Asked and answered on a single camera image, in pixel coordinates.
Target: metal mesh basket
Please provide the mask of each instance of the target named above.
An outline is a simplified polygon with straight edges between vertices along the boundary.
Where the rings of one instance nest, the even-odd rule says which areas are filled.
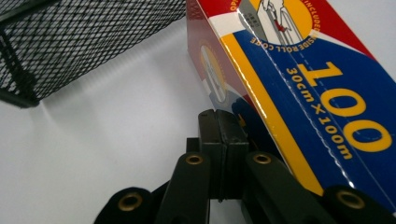
[[[0,98],[38,105],[184,15],[184,0],[2,1]]]

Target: yellow stripe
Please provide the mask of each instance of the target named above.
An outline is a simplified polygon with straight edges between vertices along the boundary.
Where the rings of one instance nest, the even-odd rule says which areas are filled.
[[[305,188],[321,195],[323,188],[237,40],[233,35],[226,35],[220,40],[294,176]]]

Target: blue label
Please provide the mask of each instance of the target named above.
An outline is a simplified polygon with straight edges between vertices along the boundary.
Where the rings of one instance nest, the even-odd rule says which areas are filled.
[[[360,189],[396,211],[396,85],[379,63],[318,38],[264,50],[247,31],[234,36],[322,187]]]

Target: cling film box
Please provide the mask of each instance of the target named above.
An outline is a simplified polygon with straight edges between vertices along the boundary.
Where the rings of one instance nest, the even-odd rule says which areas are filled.
[[[188,0],[187,23],[213,105],[254,146],[316,194],[346,185],[396,211],[396,84],[327,1]]]

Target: white surface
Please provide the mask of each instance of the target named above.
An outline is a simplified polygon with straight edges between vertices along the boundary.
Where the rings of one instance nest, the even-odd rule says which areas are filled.
[[[396,1],[329,2],[396,79]],[[156,189],[211,106],[184,20],[36,108],[1,103],[0,223],[93,223],[115,192]],[[243,223],[237,203],[214,203],[211,223]]]

